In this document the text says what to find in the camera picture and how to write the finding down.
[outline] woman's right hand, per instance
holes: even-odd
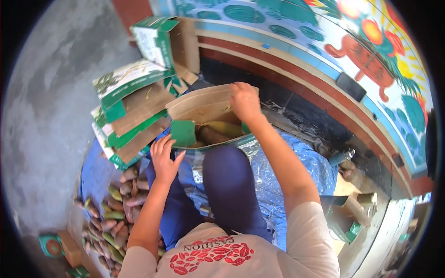
[[[263,116],[258,93],[250,84],[235,82],[230,88],[232,90],[230,105],[238,119],[249,126]]]

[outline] pile of sweet potatoes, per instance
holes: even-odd
[[[109,195],[101,203],[102,215],[90,198],[85,203],[79,198],[74,200],[91,216],[88,226],[82,229],[84,249],[89,255],[95,252],[100,256],[99,262],[111,277],[119,275],[128,236],[149,192],[147,180],[139,178],[138,173],[136,167],[130,167],[123,172],[119,183],[108,187]]]

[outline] white t-shirt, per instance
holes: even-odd
[[[181,238],[156,263],[146,249],[127,250],[119,278],[340,277],[321,205],[303,203],[287,219],[287,252],[249,234],[228,236],[203,223]]]

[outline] hand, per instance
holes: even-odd
[[[258,93],[250,84],[235,82],[230,88],[232,89],[230,105],[238,119],[249,126],[262,116]]]
[[[156,173],[156,181],[171,185],[176,173],[179,169],[186,151],[183,150],[173,161],[170,159],[171,146],[176,140],[171,140],[171,134],[162,137],[157,142],[153,142],[150,148],[151,159],[153,160],[153,167]]]

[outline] woman's left hand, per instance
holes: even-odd
[[[186,151],[183,150],[174,161],[170,159],[171,147],[175,142],[176,140],[171,140],[171,134],[169,134],[157,142],[153,142],[150,147],[151,159],[156,173],[155,180],[168,186],[173,182],[178,173],[179,165],[186,154]]]

